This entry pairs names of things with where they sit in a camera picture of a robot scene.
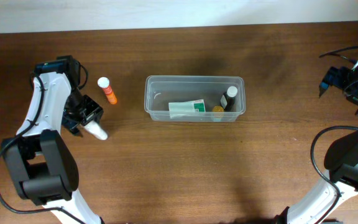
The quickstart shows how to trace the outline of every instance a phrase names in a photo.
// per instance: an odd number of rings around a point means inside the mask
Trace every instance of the wood grain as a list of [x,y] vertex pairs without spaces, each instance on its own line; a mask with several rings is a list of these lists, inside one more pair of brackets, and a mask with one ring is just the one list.
[[[0,142],[26,115],[29,72],[39,62],[71,54],[90,73],[82,93],[103,108],[107,141],[83,132],[62,137],[80,170],[80,190],[106,223],[218,223],[270,218],[297,203],[317,182],[311,140],[332,125],[358,126],[356,106],[318,85],[340,58],[320,53],[358,45],[358,22],[186,29],[100,30],[0,34]],[[358,51],[348,56],[358,57]],[[245,114],[235,123],[159,123],[144,111],[149,75],[240,76]],[[110,105],[96,82],[108,77],[118,98]],[[330,143],[319,141],[319,166]],[[6,167],[0,187],[19,199]],[[331,217],[358,223],[358,196]],[[0,223],[56,223],[51,213],[16,215],[0,204]]]

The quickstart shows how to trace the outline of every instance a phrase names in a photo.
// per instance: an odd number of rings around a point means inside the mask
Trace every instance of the black cable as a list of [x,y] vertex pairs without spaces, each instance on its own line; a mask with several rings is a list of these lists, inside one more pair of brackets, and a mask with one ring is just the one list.
[[343,56],[343,55],[340,55],[340,54],[335,54],[335,53],[332,53],[332,54],[327,54],[327,55],[324,55],[322,57],[325,57],[325,56],[337,56],[337,57],[341,57],[345,60],[347,60],[348,62],[352,63],[353,65],[355,65],[357,63],[357,60],[354,60],[354,59],[350,59],[346,56]]
[[81,90],[82,88],[85,87],[86,82],[88,81],[88,76],[89,76],[89,73],[88,73],[87,69],[86,69],[82,64],[80,64],[80,71],[79,71],[80,77],[81,77],[81,68],[82,68],[82,69],[84,70],[84,72],[85,72],[85,82],[84,82],[84,84],[82,84],[81,86],[78,86],[78,89],[79,89],[79,90]]
[[353,126],[332,126],[330,128],[326,128],[322,131],[320,131],[316,137],[314,137],[313,139],[313,142],[311,143],[311,146],[310,146],[310,159],[311,159],[311,163],[314,167],[314,169],[316,170],[316,172],[318,173],[318,175],[323,179],[325,180],[327,183],[329,183],[330,185],[332,185],[335,190],[336,190],[336,198],[335,198],[335,201],[334,203],[330,206],[330,208],[327,210],[326,213],[324,213],[324,215],[316,222],[317,223],[320,223],[322,222],[331,212],[332,210],[335,208],[335,206],[337,205],[339,199],[342,197],[342,194],[341,194],[341,191],[339,190],[338,186],[335,185],[331,180],[329,180],[317,167],[317,164],[316,164],[316,160],[314,159],[314,147],[317,143],[317,140],[326,132],[328,131],[332,131],[332,130],[338,130],[338,129],[345,129],[345,130],[353,130],[353,131],[358,131],[358,127],[353,127]]
[[[44,83],[42,82],[41,78],[39,77],[39,75],[35,75],[35,78],[38,79],[39,83],[40,83],[40,91],[41,91],[41,98],[40,98],[40,103],[37,109],[37,112],[35,114],[34,120],[32,122],[30,122],[29,126],[27,128],[25,128],[25,130],[21,131],[19,134],[17,134],[12,140],[10,140],[1,150],[0,150],[0,159],[1,156],[3,156],[6,151],[19,139],[21,138],[26,132],[28,132],[30,129],[32,129],[35,125],[35,122],[38,120],[38,117],[40,116],[41,110],[42,110],[42,104],[44,103],[44,94],[45,94],[45,88],[44,88]],[[77,221],[80,224],[85,224],[83,221],[81,221],[80,219],[78,219],[77,217],[75,217],[74,215],[70,214],[68,211],[64,210],[63,207],[53,207],[53,208],[43,208],[43,209],[36,209],[36,210],[17,210],[15,208],[12,208],[2,197],[1,192],[0,192],[0,202],[1,204],[7,208],[9,211],[14,212],[14,213],[18,213],[18,214],[34,214],[34,213],[40,213],[40,212],[50,212],[50,211],[59,211],[59,212],[63,212],[64,214],[68,215],[70,218],[74,219],[75,221]]]
[[336,54],[336,53],[339,53],[339,52],[343,52],[343,51],[346,51],[346,50],[353,50],[353,49],[358,49],[358,46],[345,47],[343,49],[338,49],[338,50],[333,50],[333,51],[330,51],[330,52],[326,52],[326,53],[320,55],[319,58],[325,57],[327,55],[332,55],[332,54]]

